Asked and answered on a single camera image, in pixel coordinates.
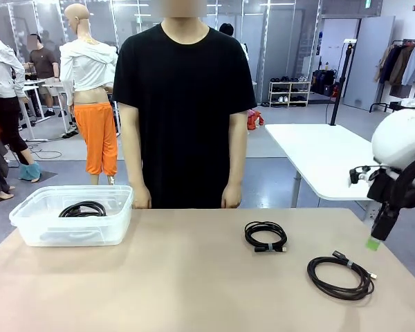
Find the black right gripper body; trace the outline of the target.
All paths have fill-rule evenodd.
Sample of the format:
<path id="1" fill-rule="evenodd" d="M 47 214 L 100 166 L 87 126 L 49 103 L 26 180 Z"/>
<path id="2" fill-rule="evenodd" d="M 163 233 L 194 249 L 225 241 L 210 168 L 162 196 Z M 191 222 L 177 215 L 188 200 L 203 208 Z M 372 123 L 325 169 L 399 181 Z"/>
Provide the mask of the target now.
<path id="1" fill-rule="evenodd" d="M 367 197 L 379 203 L 388 203 L 401 210 L 415 207 L 415 173 L 405 169 L 378 169 L 370 177 L 372 184 Z"/>

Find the person's left hand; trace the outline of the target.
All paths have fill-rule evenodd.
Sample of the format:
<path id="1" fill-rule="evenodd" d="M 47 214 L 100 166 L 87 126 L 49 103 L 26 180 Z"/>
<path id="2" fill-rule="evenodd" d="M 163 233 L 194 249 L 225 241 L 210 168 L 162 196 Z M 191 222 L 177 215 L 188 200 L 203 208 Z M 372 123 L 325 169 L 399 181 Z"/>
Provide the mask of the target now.
<path id="1" fill-rule="evenodd" d="M 238 208 L 241 199 L 241 184 L 227 184 L 221 197 L 221 207 L 224 209 Z"/>

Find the person's right hand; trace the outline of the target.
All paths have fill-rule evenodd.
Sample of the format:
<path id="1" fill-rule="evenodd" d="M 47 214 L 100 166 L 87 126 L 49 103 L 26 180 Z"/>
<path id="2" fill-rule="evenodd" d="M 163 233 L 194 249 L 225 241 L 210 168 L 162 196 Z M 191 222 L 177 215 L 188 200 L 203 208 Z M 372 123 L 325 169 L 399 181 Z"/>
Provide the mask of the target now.
<path id="1" fill-rule="evenodd" d="M 151 194 L 145 185 L 133 187 L 133 207 L 135 209 L 151 209 Z"/>

